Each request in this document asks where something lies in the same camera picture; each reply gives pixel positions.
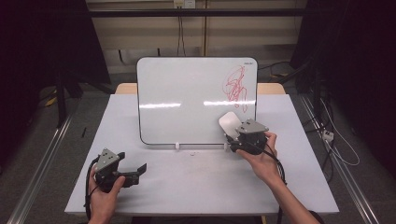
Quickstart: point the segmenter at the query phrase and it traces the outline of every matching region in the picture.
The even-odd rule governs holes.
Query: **wire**
[[[50,93],[48,93],[46,96],[41,97],[38,102],[41,102],[47,98],[49,98],[52,95],[56,95],[56,88],[54,88]]]
[[[355,163],[352,163],[352,162],[349,162],[349,161],[345,161],[345,160],[341,157],[341,155],[340,155],[339,153],[337,153],[336,151],[334,151],[334,149],[332,148],[332,146],[330,146],[329,142],[328,142],[327,140],[325,140],[325,141],[329,144],[330,150],[331,150],[331,151],[334,153],[334,155],[335,155],[338,159],[340,159],[343,163],[348,164],[348,165],[353,165],[353,166],[359,165],[359,164],[361,163],[361,158],[359,158],[358,153],[357,153],[357,152],[355,151],[355,149],[348,143],[348,141],[344,138],[344,136],[341,135],[340,132],[338,132],[337,128],[335,127],[334,123],[332,122],[332,119],[331,119],[331,115],[330,115],[330,113],[329,113],[329,110],[327,109],[327,107],[326,107],[326,105],[324,104],[323,100],[320,99],[320,101],[321,101],[321,102],[323,103],[323,105],[324,105],[324,109],[325,109],[327,115],[329,116],[329,120],[330,120],[330,122],[332,123],[332,126],[334,127],[334,130],[335,130],[335,131],[340,135],[340,137],[348,144],[348,146],[350,147],[350,149],[352,149],[352,151],[353,151],[353,153],[355,154],[355,156],[356,156],[356,158],[358,159],[358,161],[355,162]]]
[[[121,63],[125,64],[125,61],[122,59],[122,53],[121,53],[120,49],[119,49],[119,58],[120,58]]]
[[[184,56],[186,56],[186,49],[184,47],[184,32],[183,32],[184,28],[183,28],[183,19],[181,17],[178,17],[178,41],[177,41],[177,56],[178,56],[178,51],[180,49],[180,38],[181,38],[181,42],[183,45],[183,53]]]
[[[84,207],[85,207],[85,213],[87,214],[88,220],[91,219],[91,195],[93,194],[93,191],[91,193],[89,193],[91,169],[92,169],[93,165],[99,161],[99,157],[100,157],[100,155],[91,162],[90,167],[88,168],[87,177],[85,179],[85,204],[84,204]]]
[[[258,149],[260,152],[265,153],[266,155],[268,155],[269,157],[271,157],[271,158],[276,162],[277,168],[278,168],[278,170],[279,170],[280,177],[282,178],[283,183],[285,183],[285,185],[286,185],[287,183],[286,183],[286,177],[285,177],[285,170],[283,169],[283,165],[282,165],[282,163],[280,162],[280,160],[275,156],[274,151],[271,149],[271,147],[268,146],[268,144],[265,144],[265,145],[268,146],[268,148],[270,148],[270,151],[271,151],[271,153],[270,153],[270,152],[267,152],[266,150],[262,150],[261,148],[257,147],[257,146],[254,145],[254,144],[251,144],[251,143],[249,143],[249,142],[247,142],[247,143],[248,143],[249,145],[251,145],[252,147],[255,147],[256,149]]]
[[[321,141],[321,143],[322,143],[324,149],[327,149],[327,148],[326,148],[326,145],[324,144],[324,142]],[[330,173],[329,179],[327,179],[327,183],[328,183],[328,184],[332,181],[332,177],[333,177],[333,174],[334,174],[334,166],[333,166],[333,164],[332,164],[332,160],[330,160],[331,154],[332,154],[332,151],[331,151],[331,150],[329,150],[329,151],[326,150],[326,159],[324,160],[323,164],[322,164],[321,167],[320,167],[321,170],[322,170],[322,172],[325,173],[325,172],[324,172],[324,168],[325,168],[325,166],[326,166],[326,164],[327,164],[327,161],[330,161],[331,173]]]
[[[327,93],[327,92],[326,92],[326,94],[327,94],[326,95],[327,99],[325,100],[326,101],[326,106],[329,108],[329,112],[331,114],[330,118],[333,119],[332,106],[330,105],[330,94]],[[322,112],[323,112],[323,110],[320,109],[319,117],[317,117],[317,115],[315,115],[312,119],[309,119],[309,120],[306,120],[306,121],[302,122],[303,127],[305,127],[306,125],[309,124],[310,121],[313,121],[314,119],[318,119],[320,121],[320,123],[318,124],[318,126],[319,126],[318,128],[313,129],[313,130],[305,131],[305,133],[312,133],[312,132],[316,132],[316,131],[320,131],[321,132],[323,128],[326,128],[330,124],[330,120],[329,119],[326,120],[326,122],[324,124],[321,123],[323,121]]]
[[[272,81],[272,77],[273,77],[272,67],[273,67],[273,66],[274,66],[274,65],[271,65],[271,66],[270,66],[270,79],[268,79],[268,81],[267,81],[268,83]]]
[[[270,65],[267,65],[267,66],[258,68],[257,70],[262,70],[262,69],[264,69],[264,68],[269,68],[269,67],[271,67],[271,66],[274,66],[274,65],[277,65],[277,64],[280,64],[280,63],[289,63],[289,62],[286,62],[286,61],[285,61],[285,62],[273,63],[273,64],[270,64]]]

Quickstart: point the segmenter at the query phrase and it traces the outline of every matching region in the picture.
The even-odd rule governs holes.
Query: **white tabletop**
[[[276,150],[288,187],[309,209],[338,207],[288,95],[258,95],[257,121],[277,134]],[[278,204],[247,161],[217,147],[149,148],[139,138],[136,95],[112,95],[65,212],[84,215],[89,164],[107,147],[125,152],[119,171],[148,164],[140,183],[119,194],[117,214],[128,216],[214,216],[277,213]]]

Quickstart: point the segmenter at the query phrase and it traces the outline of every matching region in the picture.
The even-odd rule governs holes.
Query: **forearm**
[[[267,183],[291,223],[318,223],[280,178]]]
[[[110,219],[108,218],[101,219],[96,217],[91,218],[91,220],[88,222],[88,224],[108,224],[108,223],[110,223]]]

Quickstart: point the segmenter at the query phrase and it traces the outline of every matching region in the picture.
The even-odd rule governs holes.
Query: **hand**
[[[95,176],[94,170],[93,166],[89,185],[90,192],[93,191],[91,195],[92,217],[89,223],[109,223],[116,210],[117,195],[125,182],[125,176],[120,176],[114,183],[113,189],[109,193],[105,193],[97,188],[98,186],[93,178]]]
[[[276,134],[269,132],[265,132],[264,134],[268,138],[264,150],[276,156]],[[236,153],[241,155],[245,160],[250,163],[251,168],[253,169],[256,176],[264,181],[267,185],[270,184],[272,181],[280,179],[279,171],[277,170],[276,166],[276,161],[265,153],[259,155],[252,155],[241,149],[237,149]]]

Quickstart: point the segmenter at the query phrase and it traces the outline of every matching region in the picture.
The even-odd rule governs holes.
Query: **whiteboard frame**
[[[160,142],[152,142],[152,141],[149,141],[147,139],[147,137],[145,138],[145,135],[143,134],[143,132],[145,131],[145,128],[142,128],[142,125],[145,126],[145,125],[147,125],[148,122],[147,121],[142,121],[142,120],[145,120],[145,119],[142,119],[142,108],[141,108],[141,106],[143,104],[142,103],[143,100],[141,100],[141,98],[143,98],[142,94],[147,94],[147,93],[144,93],[144,91],[142,91],[144,88],[147,90],[147,86],[142,86],[142,84],[139,85],[139,80],[143,79],[142,78],[143,74],[140,71],[139,63],[141,63],[143,60],[162,60],[162,59],[166,60],[166,61],[163,61],[163,62],[169,62],[169,61],[174,60],[174,59],[177,59],[178,62],[185,60],[186,64],[190,63],[191,59],[199,60],[198,63],[207,63],[207,61],[202,61],[202,60],[210,60],[210,59],[215,59],[217,61],[218,60],[224,60],[224,62],[228,62],[227,60],[230,60],[230,59],[231,59],[230,62],[234,62],[235,60],[237,60],[238,62],[239,61],[240,62],[247,62],[246,66],[249,66],[250,70],[253,70],[253,69],[251,69],[251,67],[254,67],[253,72],[249,71],[249,73],[248,73],[248,75],[250,75],[250,77],[246,78],[247,83],[248,83],[247,85],[249,87],[249,92],[254,92],[254,94],[250,94],[249,95],[248,99],[249,100],[251,99],[251,101],[249,101],[249,102],[252,102],[254,100],[254,103],[252,103],[252,105],[249,105],[249,106],[251,106],[251,108],[247,109],[247,111],[248,111],[247,115],[244,115],[241,112],[238,112],[236,109],[234,109],[234,107],[232,105],[231,106],[227,105],[229,107],[229,109],[223,111],[223,114],[218,114],[218,119],[222,115],[224,115],[225,113],[230,112],[230,111],[233,111],[236,114],[238,114],[238,117],[241,117],[240,119],[242,121],[245,121],[246,119],[255,119],[256,118],[258,62],[254,58],[251,58],[251,57],[143,57],[143,58],[138,60],[137,65],[136,65],[136,72],[137,72],[137,99],[138,99],[138,115],[139,115],[139,135],[140,135],[140,140],[144,144],[146,144],[147,146],[165,146],[165,145],[169,145],[169,146],[172,146],[172,145],[174,145],[174,146],[177,146],[177,145],[179,145],[179,146],[194,146],[194,145],[199,145],[199,146],[201,146],[201,145],[210,145],[210,146],[214,146],[214,145],[224,145],[225,143],[227,143],[225,137],[222,136],[223,131],[222,131],[221,127],[219,126],[219,124],[217,122],[216,122],[216,124],[218,124],[218,127],[215,127],[215,129],[218,129],[218,131],[215,131],[215,132],[212,132],[212,133],[214,135],[219,133],[218,138],[217,138],[219,140],[213,140],[212,139],[212,140],[209,140],[209,141],[199,141],[199,140],[198,141],[196,141],[196,140],[185,141],[184,139],[180,139],[180,140],[171,139],[171,140],[167,140],[167,141],[161,141],[161,143],[160,143]],[[231,64],[230,63],[230,66],[231,65],[233,67],[239,66],[239,64]],[[216,78],[221,79],[222,82],[223,82],[224,81],[224,77],[225,76],[216,77]],[[210,84],[211,84],[211,82],[207,83],[207,87],[208,88],[211,87]],[[158,88],[158,82],[154,83],[151,86],[151,88],[152,89],[153,88],[157,89]]]

